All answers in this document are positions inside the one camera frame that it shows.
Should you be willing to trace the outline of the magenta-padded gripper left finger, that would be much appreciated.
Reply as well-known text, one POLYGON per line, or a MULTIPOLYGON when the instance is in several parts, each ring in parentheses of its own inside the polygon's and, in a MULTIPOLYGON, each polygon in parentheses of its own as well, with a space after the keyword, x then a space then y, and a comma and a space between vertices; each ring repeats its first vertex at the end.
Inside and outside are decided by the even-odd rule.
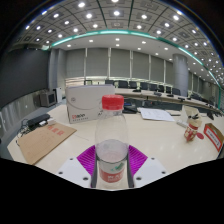
POLYGON ((69 158, 56 175, 84 188, 92 187, 95 168, 95 147, 91 146, 78 157, 69 158))

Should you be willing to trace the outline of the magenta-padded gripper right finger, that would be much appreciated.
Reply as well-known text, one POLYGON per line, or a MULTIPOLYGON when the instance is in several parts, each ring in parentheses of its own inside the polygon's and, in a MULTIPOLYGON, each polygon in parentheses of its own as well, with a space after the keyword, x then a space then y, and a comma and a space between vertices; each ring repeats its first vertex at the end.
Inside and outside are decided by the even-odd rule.
POLYGON ((129 146, 128 185, 140 188, 167 175, 167 170, 155 157, 147 157, 134 146, 129 146))

